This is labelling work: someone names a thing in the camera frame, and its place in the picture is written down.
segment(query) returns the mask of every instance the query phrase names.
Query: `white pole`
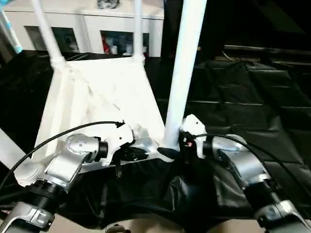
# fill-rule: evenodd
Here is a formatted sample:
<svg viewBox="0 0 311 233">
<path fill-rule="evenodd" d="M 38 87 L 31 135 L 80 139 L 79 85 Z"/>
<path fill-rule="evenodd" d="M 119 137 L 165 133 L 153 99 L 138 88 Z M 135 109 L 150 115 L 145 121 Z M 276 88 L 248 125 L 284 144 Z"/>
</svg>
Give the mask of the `white pole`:
<svg viewBox="0 0 311 233">
<path fill-rule="evenodd" d="M 184 0 L 173 80 L 167 111 L 164 147 L 178 150 L 181 126 L 207 0 Z"/>
<path fill-rule="evenodd" d="M 0 129 L 0 161 L 11 169 L 25 153 L 18 145 Z M 30 158 L 27 158 L 14 171 L 17 182 L 22 186 L 27 186 L 35 182 L 37 175 L 42 171 L 43 166 L 39 163 L 33 163 Z"/>
<path fill-rule="evenodd" d="M 134 59 L 144 61 L 142 53 L 142 0 L 135 0 L 135 17 L 134 17 Z"/>
<path fill-rule="evenodd" d="M 49 26 L 48 20 L 43 12 L 41 0 L 32 0 L 32 4 L 35 10 L 36 17 L 39 22 L 39 28 L 40 28 L 44 43 L 50 55 L 51 66 L 56 67 L 58 65 L 62 65 L 65 62 L 65 59 L 60 53 L 60 50 L 55 40 L 52 29 Z"/>
<path fill-rule="evenodd" d="M 25 153 L 0 129 L 0 161 L 11 169 Z"/>
</svg>

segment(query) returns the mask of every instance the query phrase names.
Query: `black tarp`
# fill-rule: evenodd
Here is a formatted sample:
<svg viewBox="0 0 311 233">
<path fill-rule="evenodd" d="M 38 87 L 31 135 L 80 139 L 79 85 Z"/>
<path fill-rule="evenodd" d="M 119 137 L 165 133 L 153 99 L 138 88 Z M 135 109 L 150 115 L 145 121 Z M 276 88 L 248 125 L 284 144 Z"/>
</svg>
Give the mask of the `black tarp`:
<svg viewBox="0 0 311 233">
<path fill-rule="evenodd" d="M 150 58 L 145 69 L 165 120 L 173 61 Z M 268 150 L 311 192 L 310 76 L 300 67 L 208 61 L 194 68 L 185 115 L 195 114 L 209 133 L 239 134 Z M 0 127 L 25 151 L 34 145 L 51 77 L 44 52 L 24 51 L 0 70 Z M 310 196 L 272 158 L 258 153 L 309 218 Z M 59 214 L 87 228 L 156 214 L 205 232 L 224 219 L 251 218 L 252 209 L 221 164 L 190 154 L 187 161 L 181 155 L 170 164 L 152 160 L 123 166 L 119 179 L 114 168 L 82 174 Z"/>
</svg>

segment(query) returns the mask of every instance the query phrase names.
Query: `wire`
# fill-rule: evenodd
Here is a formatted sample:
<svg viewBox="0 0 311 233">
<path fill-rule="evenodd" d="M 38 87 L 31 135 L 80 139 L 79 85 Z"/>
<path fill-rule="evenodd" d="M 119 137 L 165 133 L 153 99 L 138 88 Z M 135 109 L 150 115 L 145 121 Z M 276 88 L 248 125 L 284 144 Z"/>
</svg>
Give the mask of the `wire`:
<svg viewBox="0 0 311 233">
<path fill-rule="evenodd" d="M 40 149 L 41 147 L 43 147 L 44 145 L 48 144 L 49 142 L 53 141 L 54 139 L 57 139 L 61 136 L 64 136 L 65 134 L 68 134 L 72 131 L 75 130 L 79 130 L 91 125 L 100 125 L 100 124 L 115 124 L 117 127 L 121 126 L 124 123 L 121 122 L 116 122 L 116 121 L 97 121 L 97 122 L 92 122 L 92 123 L 88 123 L 88 124 L 84 124 L 84 125 L 80 125 L 77 126 L 75 128 L 72 128 L 70 130 L 66 130 L 62 133 L 59 133 L 51 138 L 49 138 L 48 140 L 40 143 L 38 146 L 36 146 L 34 149 L 32 149 L 29 153 L 27 153 L 26 155 L 24 155 L 24 157 L 22 157 L 10 170 L 9 172 L 6 174 L 6 176 L 4 177 L 4 179 L 2 180 L 1 184 L 0 184 L 0 191 L 2 190 L 6 180 L 10 177 L 10 175 L 13 174 L 13 172 L 16 170 L 16 168 L 18 168 L 19 165 L 21 165 L 22 162 L 24 162 L 28 157 L 30 157 L 34 152 L 36 152 L 38 149 Z"/>
<path fill-rule="evenodd" d="M 92 206 L 92 203 L 90 202 L 90 200 L 89 200 L 89 198 L 88 198 L 87 195 L 86 195 L 86 201 L 87 201 L 87 203 L 88 203 L 89 208 L 91 209 L 92 214 L 93 214 L 96 218 L 101 219 L 101 217 L 95 212 L 95 210 L 94 210 L 94 208 L 93 208 L 93 206 Z"/>
<path fill-rule="evenodd" d="M 204 133 L 204 134 L 199 134 L 199 135 L 194 135 L 193 137 L 194 138 L 197 138 L 197 137 L 222 137 L 222 138 L 226 138 L 226 139 L 229 139 L 229 140 L 232 140 L 232 141 L 235 141 L 239 144 L 241 144 L 242 146 L 244 146 L 245 148 L 247 148 L 250 152 L 252 152 L 258 159 L 259 161 L 261 161 L 263 164 L 265 164 L 265 162 L 258 156 L 257 153 L 254 152 L 254 150 L 252 149 L 255 148 L 257 150 L 260 150 L 262 151 L 263 153 L 269 155 L 272 159 L 275 160 L 275 162 L 277 162 L 286 172 L 287 174 L 296 182 L 296 184 L 311 198 L 311 193 L 310 191 L 304 187 L 301 182 L 299 182 L 299 180 L 292 174 L 292 172 L 282 163 L 282 161 L 280 161 L 275 155 L 273 155 L 272 153 L 266 151 L 265 149 L 257 146 L 256 144 L 254 143 L 250 143 L 248 142 L 249 144 L 246 144 L 236 138 L 233 138 L 233 137 L 230 137 L 230 136 L 227 136 L 227 135 L 222 135 L 222 134 L 211 134 L 211 133 Z"/>
<path fill-rule="evenodd" d="M 223 55 L 226 57 L 226 58 L 228 58 L 230 61 L 234 61 L 231 57 L 229 57 L 224 51 L 222 51 L 223 52 Z"/>
</svg>

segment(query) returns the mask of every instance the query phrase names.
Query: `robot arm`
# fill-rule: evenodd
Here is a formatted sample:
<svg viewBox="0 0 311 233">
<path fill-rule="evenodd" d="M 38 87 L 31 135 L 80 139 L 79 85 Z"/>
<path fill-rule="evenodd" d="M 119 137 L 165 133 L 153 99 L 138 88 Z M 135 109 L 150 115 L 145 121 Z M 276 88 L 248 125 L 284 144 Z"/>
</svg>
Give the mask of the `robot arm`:
<svg viewBox="0 0 311 233">
<path fill-rule="evenodd" d="M 185 135 L 205 133 L 205 128 L 194 115 L 184 119 L 181 132 Z M 246 141 L 234 134 L 227 136 Z M 209 150 L 214 158 L 226 164 L 248 202 L 255 211 L 259 225 L 271 233 L 311 233 L 311 227 L 283 194 L 260 160 L 246 147 L 233 140 L 213 137 L 212 140 L 196 140 L 198 157 Z"/>
<path fill-rule="evenodd" d="M 108 166 L 113 154 L 133 141 L 133 132 L 127 124 L 118 127 L 105 141 L 80 133 L 69 136 L 62 151 L 53 157 L 35 183 L 26 187 L 28 194 L 0 225 L 0 233 L 47 231 L 82 164 L 100 161 Z"/>
</svg>

